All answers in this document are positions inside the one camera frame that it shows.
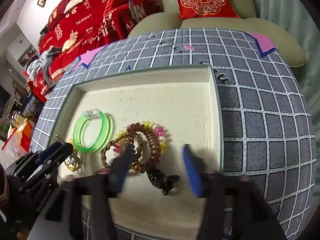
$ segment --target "white wall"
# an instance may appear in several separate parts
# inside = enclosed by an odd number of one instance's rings
[[[31,44],[38,48],[40,31],[48,23],[53,9],[61,0],[47,0],[45,7],[37,5],[38,0],[26,0],[17,19],[17,24]],[[163,7],[162,0],[157,0]]]
[[[7,53],[7,61],[24,79],[27,79],[27,76],[23,74],[25,69],[19,64],[19,62],[12,56],[11,53]]]
[[[6,53],[8,46],[19,36],[21,30],[15,23],[1,38],[0,38],[0,56]]]
[[[30,45],[30,41],[28,41],[23,33],[20,33],[19,36],[8,46],[7,53],[10,53],[15,60],[18,60]]]
[[[27,84],[26,82],[26,76],[23,75],[21,76],[20,73],[18,73],[18,71],[15,70],[14,67],[12,67],[12,65],[7,61],[7,69],[9,70],[8,73],[9,75],[16,81],[18,82],[22,87],[25,87],[25,85]]]

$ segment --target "brown spiral hair tie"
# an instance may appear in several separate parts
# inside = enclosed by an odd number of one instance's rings
[[[149,142],[151,155],[150,155],[150,158],[145,163],[141,163],[139,161],[142,154],[142,142],[138,138],[137,132],[143,133]],[[156,164],[160,162],[159,158],[161,156],[160,142],[157,136],[154,134],[153,130],[151,130],[149,127],[145,126],[144,124],[141,124],[139,122],[132,123],[127,126],[126,132],[122,134],[118,134],[118,137],[116,139],[110,141],[107,144],[107,146],[104,147],[100,152],[102,166],[104,168],[110,167],[107,163],[106,152],[110,149],[111,146],[116,146],[116,145],[118,147],[117,149],[120,150],[120,147],[117,143],[120,142],[121,140],[124,140],[125,146],[127,146],[128,144],[134,145],[135,141],[138,144],[138,147],[136,148],[136,150],[132,151],[133,158],[131,161],[131,167],[129,167],[129,169],[131,168],[132,170],[139,171],[140,173],[146,172],[151,184],[156,188],[162,189],[163,195],[168,195],[168,192],[171,189],[173,189],[173,184],[175,182],[178,182],[180,178],[178,175],[166,176],[163,172],[161,172],[156,168]]]

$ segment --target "red bedding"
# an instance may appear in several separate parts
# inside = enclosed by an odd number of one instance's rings
[[[140,20],[162,11],[156,0],[132,1]],[[42,54],[50,46],[63,47],[68,39],[77,39],[71,49],[61,53],[52,62],[49,68],[50,78],[52,81],[58,80],[65,72],[64,68],[88,50],[127,38],[136,24],[131,16],[128,0],[85,0],[77,5],[52,27],[39,44]],[[43,78],[37,79],[37,84],[34,82],[34,85],[44,95],[48,87],[43,85],[42,80]]]

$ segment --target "spiral hair tie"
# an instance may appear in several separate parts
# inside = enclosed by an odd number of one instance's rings
[[[76,155],[79,155],[79,160],[76,160],[72,155],[69,156],[68,158],[66,158],[64,160],[64,164],[65,166],[68,168],[68,170],[72,171],[72,172],[75,172],[75,171],[78,171],[81,167],[82,167],[82,164],[83,164],[83,156],[82,156],[82,153],[76,148],[74,142],[73,142],[73,139],[69,139],[67,141],[68,143],[72,144],[73,146],[73,153],[76,154]]]
[[[145,163],[139,161],[142,153],[142,142],[138,138],[137,132],[143,133],[149,142],[151,155]],[[106,152],[111,146],[114,146],[114,156],[118,157],[121,154],[123,146],[134,144],[135,141],[138,147],[136,150],[132,150],[133,156],[130,168],[140,173],[146,172],[151,184],[156,188],[162,189],[163,195],[168,195],[168,192],[173,189],[173,184],[178,182],[180,178],[178,175],[166,176],[156,168],[156,164],[160,161],[159,158],[166,147],[165,132],[159,124],[155,124],[154,122],[137,122],[119,131],[116,139],[110,141],[100,152],[102,166],[105,168],[110,167],[107,163]]]

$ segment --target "table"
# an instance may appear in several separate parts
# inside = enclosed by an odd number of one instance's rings
[[[184,49],[183,44],[192,46]],[[315,133],[305,99],[290,68],[275,51],[261,58],[254,39],[223,29],[177,29],[110,44],[90,67],[65,74],[49,95],[32,138],[32,150],[47,147],[58,112],[74,84],[149,67],[209,62],[224,73],[217,80],[224,131],[224,174],[251,176],[275,212],[286,236],[301,233],[315,183]],[[88,210],[84,231],[91,238]],[[225,207],[225,233],[232,207]],[[120,239],[130,233],[119,230]]]

